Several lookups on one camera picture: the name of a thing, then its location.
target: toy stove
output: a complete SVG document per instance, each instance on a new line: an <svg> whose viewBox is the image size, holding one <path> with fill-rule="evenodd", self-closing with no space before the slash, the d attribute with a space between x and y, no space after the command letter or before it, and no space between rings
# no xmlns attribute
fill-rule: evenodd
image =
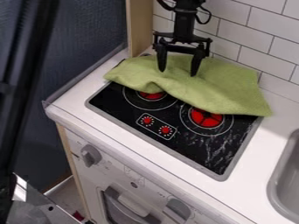
<svg viewBox="0 0 299 224"><path fill-rule="evenodd" d="M87 106L217 180L228 178L260 120L212 114L166 93L146 94L114 82Z"/></svg>

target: stainless steel sink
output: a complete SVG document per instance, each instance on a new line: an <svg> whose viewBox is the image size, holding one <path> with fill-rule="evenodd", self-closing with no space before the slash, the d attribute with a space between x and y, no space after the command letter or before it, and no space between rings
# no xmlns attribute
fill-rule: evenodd
<svg viewBox="0 0 299 224"><path fill-rule="evenodd" d="M299 223L299 130L291 135L268 182L268 198L278 213Z"/></svg>

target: wooden panel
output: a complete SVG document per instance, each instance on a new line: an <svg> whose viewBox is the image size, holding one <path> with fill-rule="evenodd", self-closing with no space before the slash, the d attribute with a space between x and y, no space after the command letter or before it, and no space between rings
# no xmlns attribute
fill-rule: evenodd
<svg viewBox="0 0 299 224"><path fill-rule="evenodd" d="M136 57L152 44L153 0L126 2L129 56Z"/></svg>
<svg viewBox="0 0 299 224"><path fill-rule="evenodd" d="M61 139L62 145L63 145L63 147L65 149L66 158L68 160L68 164L71 167L71 171L73 173L73 179L74 179L74 181L76 183L76 186L77 186L77 189L78 189L78 192L79 192L79 196L81 198L81 202L83 204L86 216L87 216L87 218L89 220L91 220L91 215L89 213L87 202L85 200L84 193L83 193L83 190L82 190L82 186L80 184L78 172L77 172L75 164L73 162L73 156L72 156L70 145L69 145L68 140L67 140L66 130L65 130L65 128L63 126L61 126L61 125L59 125L57 123L56 123L56 126L57 126L57 129L58 129L59 135L60 135L60 139Z"/></svg>

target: tile backsplash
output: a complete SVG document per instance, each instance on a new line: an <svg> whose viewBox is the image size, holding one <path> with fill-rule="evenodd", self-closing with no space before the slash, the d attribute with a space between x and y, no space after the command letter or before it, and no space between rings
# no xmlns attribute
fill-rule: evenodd
<svg viewBox="0 0 299 224"><path fill-rule="evenodd" d="M194 34L213 40L212 56L256 70L261 88L299 102L299 0L206 0L204 6L212 19L196 24ZM174 13L156 0L153 20L153 30L173 32Z"/></svg>

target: green cloth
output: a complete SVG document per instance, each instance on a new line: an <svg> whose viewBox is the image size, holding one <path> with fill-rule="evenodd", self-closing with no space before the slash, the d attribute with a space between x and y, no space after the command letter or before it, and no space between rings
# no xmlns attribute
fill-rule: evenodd
<svg viewBox="0 0 299 224"><path fill-rule="evenodd" d="M105 75L128 88L154 94L165 91L183 102L216 114L271 116L258 86L257 73L219 59L207 58L190 76L191 56L169 55L159 72L156 56L126 59Z"/></svg>

